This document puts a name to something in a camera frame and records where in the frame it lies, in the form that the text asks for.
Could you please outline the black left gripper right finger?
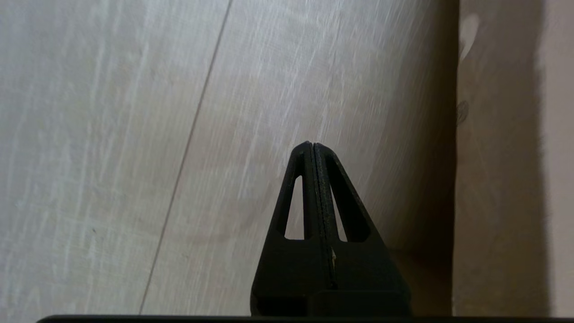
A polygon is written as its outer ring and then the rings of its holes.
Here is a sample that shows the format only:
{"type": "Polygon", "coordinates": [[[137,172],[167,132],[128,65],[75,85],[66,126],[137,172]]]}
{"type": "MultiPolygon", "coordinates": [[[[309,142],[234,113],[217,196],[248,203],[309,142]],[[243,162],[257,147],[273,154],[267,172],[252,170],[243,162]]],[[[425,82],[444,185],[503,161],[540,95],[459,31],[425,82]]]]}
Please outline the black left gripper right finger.
{"type": "Polygon", "coordinates": [[[411,316],[408,285],[338,156],[320,143],[313,148],[330,274],[327,288],[313,296],[313,314],[411,316]]]}

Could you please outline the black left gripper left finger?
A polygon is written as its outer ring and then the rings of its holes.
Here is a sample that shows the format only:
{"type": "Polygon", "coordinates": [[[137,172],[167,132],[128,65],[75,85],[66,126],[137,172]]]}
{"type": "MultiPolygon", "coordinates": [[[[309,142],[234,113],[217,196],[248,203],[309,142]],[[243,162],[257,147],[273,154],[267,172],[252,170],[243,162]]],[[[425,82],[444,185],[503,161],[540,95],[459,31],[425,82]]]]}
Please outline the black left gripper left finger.
{"type": "Polygon", "coordinates": [[[307,316],[309,300],[331,283],[313,144],[291,152],[251,288],[252,316],[307,316]],[[285,237],[297,178],[303,181],[304,237],[285,237]]]}

